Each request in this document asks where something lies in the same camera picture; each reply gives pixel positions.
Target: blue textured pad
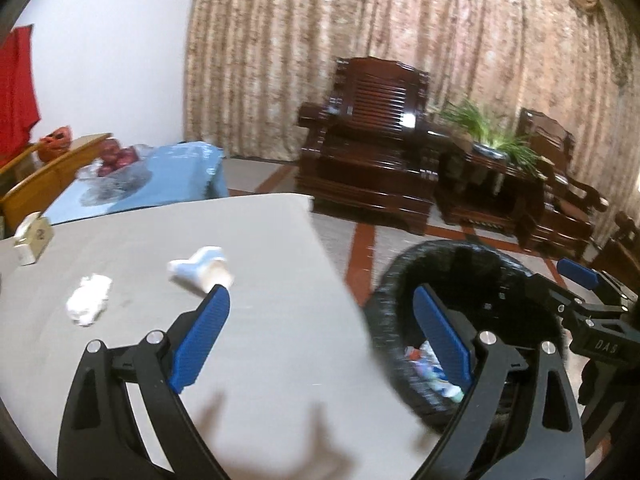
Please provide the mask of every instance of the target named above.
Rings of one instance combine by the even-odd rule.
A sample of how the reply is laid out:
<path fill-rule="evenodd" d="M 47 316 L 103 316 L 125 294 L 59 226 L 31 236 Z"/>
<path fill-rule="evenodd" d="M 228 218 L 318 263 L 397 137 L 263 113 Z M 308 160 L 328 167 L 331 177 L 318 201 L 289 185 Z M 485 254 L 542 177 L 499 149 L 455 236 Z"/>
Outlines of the blue textured pad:
<path fill-rule="evenodd" d="M 229 316 L 229 293 L 224 287 L 210 298 L 174 354 L 169 386 L 179 394 L 198 378 L 209 352 Z"/>
<path fill-rule="evenodd" d="M 451 384 L 466 392 L 473 383 L 469 352 L 423 286 L 414 292 L 414 316 Z"/>
<path fill-rule="evenodd" d="M 587 290 L 594 290 L 600 283 L 598 273 L 595 270 L 587 269 L 587 267 L 583 267 L 567 258 L 559 260 L 556 267 L 564 277 L 569 278 L 572 282 L 583 286 Z"/>

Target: white wall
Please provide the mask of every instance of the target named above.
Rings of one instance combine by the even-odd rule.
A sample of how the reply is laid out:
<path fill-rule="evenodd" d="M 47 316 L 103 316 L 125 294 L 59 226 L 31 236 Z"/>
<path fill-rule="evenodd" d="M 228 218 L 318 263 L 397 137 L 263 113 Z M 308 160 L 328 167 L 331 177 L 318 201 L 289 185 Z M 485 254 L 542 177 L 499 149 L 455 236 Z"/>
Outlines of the white wall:
<path fill-rule="evenodd" d="M 124 144 L 182 139 L 191 0 L 31 0 L 32 139 L 69 124 L 75 137 L 112 132 Z"/>

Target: red cloth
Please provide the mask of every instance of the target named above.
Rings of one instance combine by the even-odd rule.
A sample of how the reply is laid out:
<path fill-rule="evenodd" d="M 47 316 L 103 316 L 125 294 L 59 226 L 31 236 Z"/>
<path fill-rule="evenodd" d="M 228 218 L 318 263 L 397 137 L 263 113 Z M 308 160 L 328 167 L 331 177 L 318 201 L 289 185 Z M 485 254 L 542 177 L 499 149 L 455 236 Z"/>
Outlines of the red cloth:
<path fill-rule="evenodd" d="M 0 48 L 0 166 L 26 147 L 39 120 L 31 78 L 31 25 L 16 27 Z"/>

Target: green plant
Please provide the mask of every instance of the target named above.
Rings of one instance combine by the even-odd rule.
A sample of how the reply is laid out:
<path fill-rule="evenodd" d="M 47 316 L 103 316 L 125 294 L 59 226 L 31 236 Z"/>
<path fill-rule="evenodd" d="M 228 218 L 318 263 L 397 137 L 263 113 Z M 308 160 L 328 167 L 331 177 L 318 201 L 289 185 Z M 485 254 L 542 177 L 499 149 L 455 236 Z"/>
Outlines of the green plant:
<path fill-rule="evenodd" d="M 468 131 L 473 140 L 494 150 L 506 153 L 510 159 L 524 170 L 533 172 L 538 155 L 527 144 L 495 124 L 495 119 L 465 99 L 461 104 L 447 103 L 440 116 L 450 123 Z"/>

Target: curtain fold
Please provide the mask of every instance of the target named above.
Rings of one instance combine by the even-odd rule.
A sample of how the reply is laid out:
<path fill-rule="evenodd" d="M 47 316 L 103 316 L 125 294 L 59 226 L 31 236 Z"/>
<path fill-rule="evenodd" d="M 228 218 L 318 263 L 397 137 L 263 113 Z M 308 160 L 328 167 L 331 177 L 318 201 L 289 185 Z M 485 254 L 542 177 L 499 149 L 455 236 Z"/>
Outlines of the curtain fold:
<path fill-rule="evenodd" d="M 322 102 L 336 57 L 431 73 L 430 106 L 468 96 L 513 126 L 521 107 L 574 133 L 575 176 L 640 216 L 640 48 L 613 0 L 194 0 L 186 139 L 293 160 L 304 101 Z"/>

